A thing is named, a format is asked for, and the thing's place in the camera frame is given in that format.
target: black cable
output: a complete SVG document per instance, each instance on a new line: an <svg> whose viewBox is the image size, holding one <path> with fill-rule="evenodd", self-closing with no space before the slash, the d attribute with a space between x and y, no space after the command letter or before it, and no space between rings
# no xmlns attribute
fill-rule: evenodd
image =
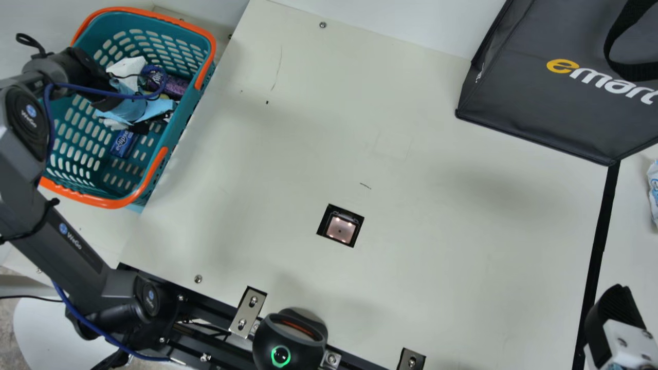
<svg viewBox="0 0 658 370"><path fill-rule="evenodd" d="M0 246L3 245L5 242L10 242L12 240L19 240L19 239L29 238L32 235L39 232L45 226L46 216L48 216L48 212L50 212L50 210L58 204L59 204L59 199L57 199L57 198L50 199L45 205L45 210L43 211L43 216L41 216L41 219L39 220L39 222L34 226L34 228L31 231L23 232L23 233L12 235L12 236L8 236L6 238L4 236L0 236Z"/></svg>
<svg viewBox="0 0 658 370"><path fill-rule="evenodd" d="M46 301L46 302L62 303L62 301L60 301L60 300L49 300L48 298L41 298L41 297L37 297L37 296L3 296L3 297L0 297L0 300L12 300L12 299L15 299L15 298L32 298L32 299L35 299L35 300L41 300L41 301Z"/></svg>

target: bag handle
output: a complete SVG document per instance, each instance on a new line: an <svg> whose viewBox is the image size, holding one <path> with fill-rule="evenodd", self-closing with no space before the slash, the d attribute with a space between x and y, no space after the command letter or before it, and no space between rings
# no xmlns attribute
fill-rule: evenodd
<svg viewBox="0 0 658 370"><path fill-rule="evenodd" d="M658 0L628 0L605 38L605 44L603 45L605 60L610 68L626 81L638 82L658 79L658 62L631 65L610 60L610 50L612 50L619 36L635 25L656 3L658 3Z"/></svg>

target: purple package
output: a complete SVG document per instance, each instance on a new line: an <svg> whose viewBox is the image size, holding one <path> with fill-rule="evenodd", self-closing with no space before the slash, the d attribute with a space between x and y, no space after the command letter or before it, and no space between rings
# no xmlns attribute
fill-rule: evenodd
<svg viewBox="0 0 658 370"><path fill-rule="evenodd" d="M160 81L162 80L163 74L159 71L151 71L148 74L148 78L146 80L146 88L149 90L157 90L157 88L160 86ZM171 99L173 100L180 100L180 98L183 97L183 94L185 94L185 90L188 89L188 86L190 85L190 81L183 80L180 77L168 75L165 89L163 90L163 93L167 94Z"/></svg>

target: metal bracket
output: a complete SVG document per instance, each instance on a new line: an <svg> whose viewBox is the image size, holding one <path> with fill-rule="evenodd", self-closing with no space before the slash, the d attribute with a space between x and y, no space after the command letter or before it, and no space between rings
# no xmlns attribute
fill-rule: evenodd
<svg viewBox="0 0 658 370"><path fill-rule="evenodd" d="M266 297L267 293L248 286L245 294L242 296L242 300L240 300L238 312L235 318L233 318L233 322L228 330L235 335L247 339L263 308Z"/></svg>
<svg viewBox="0 0 658 370"><path fill-rule="evenodd" d="M402 349L397 370L422 370L424 366L425 356L406 348Z"/></svg>
<svg viewBox="0 0 658 370"><path fill-rule="evenodd" d="M324 357L322 358L322 364L320 365L320 368L324 370L338 370L340 359L341 355L330 350L326 350L324 351Z"/></svg>

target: green light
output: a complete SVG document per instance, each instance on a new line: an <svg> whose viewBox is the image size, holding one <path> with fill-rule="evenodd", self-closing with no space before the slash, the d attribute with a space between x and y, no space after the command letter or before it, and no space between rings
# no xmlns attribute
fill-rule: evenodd
<svg viewBox="0 0 658 370"><path fill-rule="evenodd" d="M283 363L280 363L279 361L276 361L276 359L274 358L274 355L275 355L276 351L279 348L285 349L286 352L288 353L288 355L286 356L286 361L283 362ZM286 366L290 362L290 358L291 358L290 350L288 349L288 347L286 347L286 346L276 346L272 349L272 365L278 367L279 369L281 369L283 366Z"/></svg>

